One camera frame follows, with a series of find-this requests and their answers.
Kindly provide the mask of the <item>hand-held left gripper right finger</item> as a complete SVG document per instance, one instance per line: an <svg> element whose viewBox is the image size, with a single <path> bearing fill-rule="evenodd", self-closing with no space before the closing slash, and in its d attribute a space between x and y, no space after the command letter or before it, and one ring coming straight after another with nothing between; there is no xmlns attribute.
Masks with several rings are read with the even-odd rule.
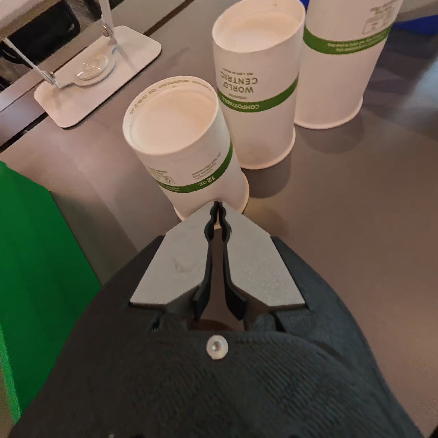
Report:
<svg viewBox="0 0 438 438"><path fill-rule="evenodd" d="M271 235L225 202L218 202L218 218L226 304L233 316L254 322L262 314L305 307Z"/></svg>

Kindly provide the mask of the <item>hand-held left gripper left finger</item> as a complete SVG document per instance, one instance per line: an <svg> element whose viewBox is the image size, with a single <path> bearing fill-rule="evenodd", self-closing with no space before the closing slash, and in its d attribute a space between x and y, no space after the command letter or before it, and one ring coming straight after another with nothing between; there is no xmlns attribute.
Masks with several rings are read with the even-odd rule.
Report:
<svg viewBox="0 0 438 438"><path fill-rule="evenodd" d="M212 241L219 203L211 201L164 236L130 304L200 320L211 294Z"/></svg>

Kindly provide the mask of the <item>white paper cup green band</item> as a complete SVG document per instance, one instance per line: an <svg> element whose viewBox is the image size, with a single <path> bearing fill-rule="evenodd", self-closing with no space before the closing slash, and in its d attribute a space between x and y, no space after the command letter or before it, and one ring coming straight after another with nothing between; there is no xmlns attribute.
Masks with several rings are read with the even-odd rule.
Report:
<svg viewBox="0 0 438 438"><path fill-rule="evenodd" d="M297 0L245 0L212 28L216 87L240 166L264 169L295 142L305 8Z"/></svg>
<svg viewBox="0 0 438 438"><path fill-rule="evenodd" d="M210 201L244 212L249 183L205 80L180 75L148 86L128 106L122 131L181 220Z"/></svg>
<svg viewBox="0 0 438 438"><path fill-rule="evenodd" d="M352 120L403 1L311 0L304 24L295 124Z"/></svg>

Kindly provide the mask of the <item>green plastic bin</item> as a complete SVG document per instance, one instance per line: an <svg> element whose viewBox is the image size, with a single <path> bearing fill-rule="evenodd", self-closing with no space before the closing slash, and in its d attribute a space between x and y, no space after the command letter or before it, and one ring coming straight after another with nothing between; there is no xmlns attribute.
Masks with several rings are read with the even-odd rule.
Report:
<svg viewBox="0 0 438 438"><path fill-rule="evenodd" d="M100 288L52 194L1 162L1 373L13 424Z"/></svg>

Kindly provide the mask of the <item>white stand base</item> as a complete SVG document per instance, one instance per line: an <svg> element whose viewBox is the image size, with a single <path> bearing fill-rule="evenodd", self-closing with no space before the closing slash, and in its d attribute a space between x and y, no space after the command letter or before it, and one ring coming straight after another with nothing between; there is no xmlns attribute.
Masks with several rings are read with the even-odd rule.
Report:
<svg viewBox="0 0 438 438"><path fill-rule="evenodd" d="M102 36L55 73L42 70L3 38L7 47L44 79L34 99L61 128L82 121L162 51L161 44L150 37L123 25L114 26L109 1L100 0L99 4Z"/></svg>

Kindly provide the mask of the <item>large blue plastic bin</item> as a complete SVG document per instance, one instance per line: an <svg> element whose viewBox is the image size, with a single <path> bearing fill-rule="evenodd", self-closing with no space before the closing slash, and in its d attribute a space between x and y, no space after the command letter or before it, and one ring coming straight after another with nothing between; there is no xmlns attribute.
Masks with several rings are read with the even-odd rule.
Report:
<svg viewBox="0 0 438 438"><path fill-rule="evenodd" d="M420 36L435 36L438 34L438 15L397 22L392 28Z"/></svg>

